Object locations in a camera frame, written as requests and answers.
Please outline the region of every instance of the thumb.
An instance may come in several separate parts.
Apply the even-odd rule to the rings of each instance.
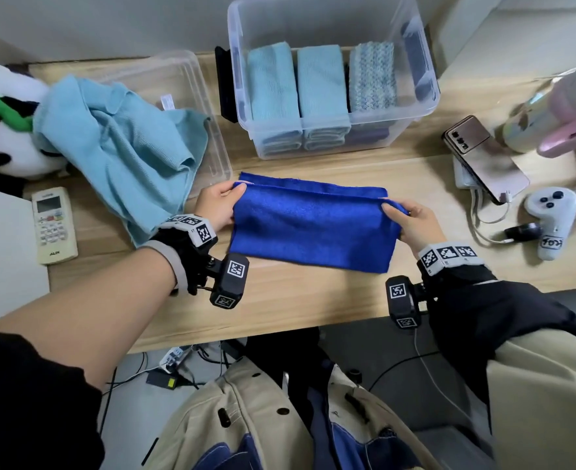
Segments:
[[[242,198],[242,195],[245,194],[246,190],[247,190],[247,184],[240,183],[236,188],[234,188],[229,192],[229,194],[227,195],[227,200],[232,206],[234,206],[238,202],[238,200]]]
[[[399,226],[405,227],[408,224],[409,217],[399,211],[396,207],[388,203],[382,203],[381,208],[391,220],[395,221]]]

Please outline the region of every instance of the white game controller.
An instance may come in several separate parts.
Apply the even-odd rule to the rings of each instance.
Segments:
[[[543,188],[527,197],[525,209],[541,220],[543,235],[538,240],[539,258],[556,259],[575,220],[576,194],[566,188]]]

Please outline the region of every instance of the white charging cable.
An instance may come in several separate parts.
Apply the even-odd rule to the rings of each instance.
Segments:
[[[423,363],[423,367],[425,368],[425,371],[427,371],[427,375],[430,377],[430,379],[432,380],[432,383],[434,385],[434,387],[436,388],[436,390],[438,392],[440,392],[441,396],[444,397],[445,399],[447,399],[447,401],[449,402],[449,404],[453,405],[458,411],[460,411],[460,413],[466,417],[467,419],[469,419],[469,422],[473,422],[473,420],[471,419],[470,415],[467,414],[466,412],[464,412],[459,405],[457,405],[454,401],[452,401],[451,399],[449,399],[449,396],[447,394],[445,394],[442,389],[439,387],[438,384],[436,384],[436,381],[434,379],[434,377],[432,376],[432,373],[430,372],[430,369],[427,367],[427,364],[425,363],[425,360],[423,359],[423,356],[421,356],[421,353],[418,351],[418,345],[417,345],[417,329],[414,329],[414,350],[417,352],[417,355],[419,356],[419,359],[421,360],[421,363]]]
[[[472,226],[473,230],[475,231],[475,233],[479,237],[481,237],[483,240],[485,240],[487,243],[490,243],[490,244],[510,244],[510,243],[513,243],[514,239],[503,239],[502,241],[496,241],[495,239],[491,239],[490,237],[486,237],[479,230],[479,226],[481,223],[483,223],[483,224],[496,224],[497,222],[501,222],[505,219],[508,212],[510,211],[510,204],[512,203],[512,195],[510,194],[510,191],[506,191],[504,193],[505,204],[506,204],[505,212],[501,215],[500,218],[495,219],[494,221],[484,221],[483,219],[480,218],[479,210],[481,209],[482,204],[484,202],[484,192],[482,191],[482,189],[481,188],[471,188],[470,191],[471,191],[471,211],[470,211],[471,226]]]

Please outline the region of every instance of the beige sleeve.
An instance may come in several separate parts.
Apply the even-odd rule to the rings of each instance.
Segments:
[[[576,337],[540,330],[513,338],[487,376],[499,468],[576,469]]]

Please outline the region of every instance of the light blue towel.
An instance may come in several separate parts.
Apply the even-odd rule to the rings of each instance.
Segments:
[[[137,246],[182,208],[207,146],[206,120],[161,111],[119,83],[68,76],[36,109],[33,138],[80,169]]]
[[[300,123],[292,52],[286,42],[252,49],[247,57],[249,98],[253,120],[292,120]],[[301,146],[302,132],[272,132],[259,140],[268,151]]]
[[[349,54],[349,103],[352,112],[394,107],[394,44],[367,42]]]
[[[297,51],[297,84],[304,119],[334,119],[333,126],[306,130],[304,148],[329,149],[342,145],[351,122],[340,46],[303,47]]]

